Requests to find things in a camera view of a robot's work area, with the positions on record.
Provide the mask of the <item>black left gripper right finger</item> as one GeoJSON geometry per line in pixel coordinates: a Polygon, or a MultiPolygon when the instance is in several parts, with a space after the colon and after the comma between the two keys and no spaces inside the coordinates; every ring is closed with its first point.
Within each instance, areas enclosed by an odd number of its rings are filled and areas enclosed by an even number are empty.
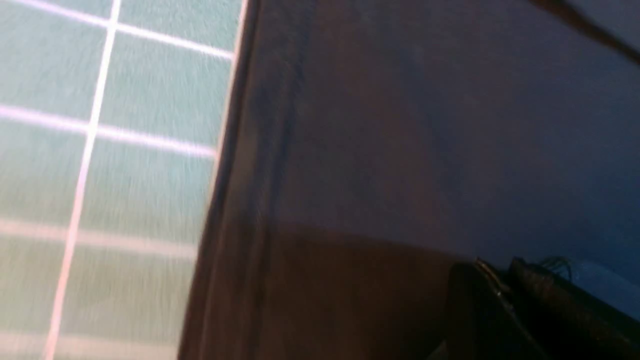
{"type": "Polygon", "coordinates": [[[639,289],[565,257],[509,265],[531,333],[556,360],[637,360],[639,289]]]}

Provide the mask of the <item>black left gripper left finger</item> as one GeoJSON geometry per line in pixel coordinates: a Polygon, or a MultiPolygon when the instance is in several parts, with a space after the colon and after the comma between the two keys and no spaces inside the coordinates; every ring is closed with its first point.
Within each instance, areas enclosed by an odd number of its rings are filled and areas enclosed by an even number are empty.
{"type": "Polygon", "coordinates": [[[510,288],[482,260],[458,262],[446,292],[446,351],[450,360],[549,360],[515,312],[510,288]]]}

